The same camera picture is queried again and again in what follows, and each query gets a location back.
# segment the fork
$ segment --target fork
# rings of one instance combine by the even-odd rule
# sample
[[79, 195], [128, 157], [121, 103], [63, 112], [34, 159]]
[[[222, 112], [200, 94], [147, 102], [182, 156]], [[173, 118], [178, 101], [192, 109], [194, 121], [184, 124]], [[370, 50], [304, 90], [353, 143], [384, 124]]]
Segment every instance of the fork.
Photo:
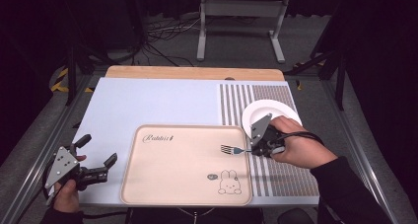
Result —
[[242, 149], [239, 147], [221, 145], [221, 152], [229, 154], [229, 155], [237, 155], [237, 154], [241, 154], [242, 152], [251, 152], [251, 149]]

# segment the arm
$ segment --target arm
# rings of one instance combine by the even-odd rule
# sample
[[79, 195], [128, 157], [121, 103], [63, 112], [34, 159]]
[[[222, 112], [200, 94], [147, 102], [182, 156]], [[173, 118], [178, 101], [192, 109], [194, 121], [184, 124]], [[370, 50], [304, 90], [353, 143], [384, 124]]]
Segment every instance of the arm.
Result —
[[[84, 161], [86, 156], [78, 156], [77, 160]], [[83, 224], [83, 212], [80, 211], [79, 196], [74, 180], [69, 180], [64, 186], [57, 183], [54, 189], [58, 194], [54, 198], [53, 207], [46, 210], [41, 224]]]
[[[296, 121], [279, 116], [271, 124], [283, 132], [306, 131]], [[273, 155], [277, 162], [311, 169], [321, 198], [344, 223], [391, 223], [372, 194], [348, 165], [315, 140], [292, 136], [285, 139], [286, 150]]]

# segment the tray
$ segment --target tray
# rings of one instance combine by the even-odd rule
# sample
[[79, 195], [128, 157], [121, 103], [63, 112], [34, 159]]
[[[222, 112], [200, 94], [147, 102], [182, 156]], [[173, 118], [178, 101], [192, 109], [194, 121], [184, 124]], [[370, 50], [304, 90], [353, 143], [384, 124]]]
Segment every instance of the tray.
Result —
[[129, 205], [243, 206], [252, 189], [246, 147], [237, 126], [143, 125], [135, 133], [121, 199]]

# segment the gray striped pattern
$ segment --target gray striped pattern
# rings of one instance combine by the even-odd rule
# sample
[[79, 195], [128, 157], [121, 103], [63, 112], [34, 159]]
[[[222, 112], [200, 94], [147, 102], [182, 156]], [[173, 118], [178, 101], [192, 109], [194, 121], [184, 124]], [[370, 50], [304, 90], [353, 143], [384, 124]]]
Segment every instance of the gray striped pattern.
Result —
[[[275, 100], [296, 111], [285, 82], [278, 86], [220, 84], [218, 90], [224, 125], [242, 126], [244, 109], [257, 100]], [[319, 196], [316, 180], [307, 169], [256, 156], [249, 156], [249, 164], [254, 196]]]

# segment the hand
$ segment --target hand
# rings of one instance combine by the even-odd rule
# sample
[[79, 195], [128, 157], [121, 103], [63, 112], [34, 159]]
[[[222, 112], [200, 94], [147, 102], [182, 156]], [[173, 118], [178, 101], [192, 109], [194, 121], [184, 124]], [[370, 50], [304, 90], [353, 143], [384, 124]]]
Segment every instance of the hand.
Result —
[[[306, 131], [295, 120], [285, 116], [273, 118], [270, 124], [285, 133]], [[337, 159], [331, 151], [310, 138], [290, 136], [285, 138], [285, 145], [286, 150], [283, 153], [272, 155], [275, 161], [312, 169]]]
[[[86, 156], [77, 156], [78, 161], [84, 161], [85, 159]], [[68, 213], [80, 211], [79, 196], [76, 185], [77, 184], [74, 180], [68, 180], [63, 187], [61, 187], [60, 183], [56, 183], [54, 185], [55, 191], [59, 190], [53, 204], [53, 208], [55, 210]]]

